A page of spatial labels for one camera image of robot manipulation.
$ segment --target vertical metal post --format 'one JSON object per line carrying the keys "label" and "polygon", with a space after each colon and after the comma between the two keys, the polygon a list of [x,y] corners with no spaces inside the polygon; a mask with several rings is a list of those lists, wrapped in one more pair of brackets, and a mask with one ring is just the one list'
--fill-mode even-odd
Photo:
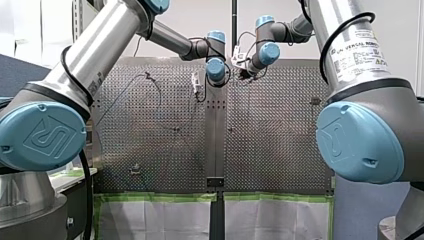
{"label": "vertical metal post", "polygon": [[231,45],[231,53],[234,52],[234,47],[237,45],[237,0],[233,0],[232,4],[232,45]]}
{"label": "vertical metal post", "polygon": [[81,36],[83,31],[83,6],[82,0],[74,0],[72,3],[72,31],[74,42]]}
{"label": "vertical metal post", "polygon": [[212,87],[206,83],[206,177],[207,186],[217,194],[211,204],[210,240],[225,239],[224,163],[227,131],[227,86]]}

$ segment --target metal bracket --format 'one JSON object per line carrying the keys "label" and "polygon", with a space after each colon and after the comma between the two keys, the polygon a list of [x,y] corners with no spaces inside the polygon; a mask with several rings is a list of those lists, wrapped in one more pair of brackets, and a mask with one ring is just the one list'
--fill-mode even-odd
{"label": "metal bracket", "polygon": [[206,180],[208,187],[224,187],[224,178],[223,177],[209,177]]}
{"label": "metal bracket", "polygon": [[72,29],[75,42],[83,31],[83,2],[82,0],[74,0],[72,5]]}

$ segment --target metal pegboard wall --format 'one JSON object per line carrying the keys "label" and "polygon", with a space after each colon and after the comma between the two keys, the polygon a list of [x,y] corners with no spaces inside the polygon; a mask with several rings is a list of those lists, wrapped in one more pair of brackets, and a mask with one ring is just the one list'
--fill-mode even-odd
{"label": "metal pegboard wall", "polygon": [[205,191],[204,107],[191,85],[191,74],[203,67],[179,59],[118,62],[96,96],[97,191]]}
{"label": "metal pegboard wall", "polygon": [[331,194],[332,172],[315,140],[326,94],[314,60],[279,60],[262,79],[231,82],[226,191]]}

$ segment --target white cloth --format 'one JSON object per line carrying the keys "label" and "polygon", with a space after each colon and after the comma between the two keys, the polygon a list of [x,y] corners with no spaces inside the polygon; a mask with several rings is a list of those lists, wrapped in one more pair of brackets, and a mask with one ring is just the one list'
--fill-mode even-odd
{"label": "white cloth", "polygon": [[330,240],[330,203],[226,201],[226,240]]}
{"label": "white cloth", "polygon": [[209,240],[210,202],[109,202],[101,206],[102,240]]}

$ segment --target green tape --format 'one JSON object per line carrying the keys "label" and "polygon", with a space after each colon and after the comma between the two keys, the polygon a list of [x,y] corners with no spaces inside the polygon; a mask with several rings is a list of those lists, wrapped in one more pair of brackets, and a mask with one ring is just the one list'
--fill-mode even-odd
{"label": "green tape", "polygon": [[63,173],[63,172],[58,172],[55,174],[50,175],[51,177],[58,177],[58,176],[62,176],[62,177],[82,177],[84,176],[84,172],[82,169],[78,169],[78,170],[71,170],[69,171],[69,173]]}
{"label": "green tape", "polygon": [[98,240],[100,235],[100,210],[102,208],[101,199],[95,198],[93,205],[94,205],[94,239]]}
{"label": "green tape", "polygon": [[331,188],[336,189],[336,176],[331,177]]}
{"label": "green tape", "polygon": [[290,202],[328,203],[332,201],[332,197],[254,192],[254,193],[225,193],[224,200],[225,201],[277,200],[277,201],[290,201]]}
{"label": "green tape", "polygon": [[331,199],[331,201],[329,202],[330,212],[328,214],[328,240],[333,240],[333,237],[334,237],[334,229],[333,229],[333,224],[334,224],[334,197],[329,196],[328,198]]}
{"label": "green tape", "polygon": [[164,194],[147,192],[130,192],[120,194],[96,194],[96,199],[102,202],[214,202],[216,194]]}

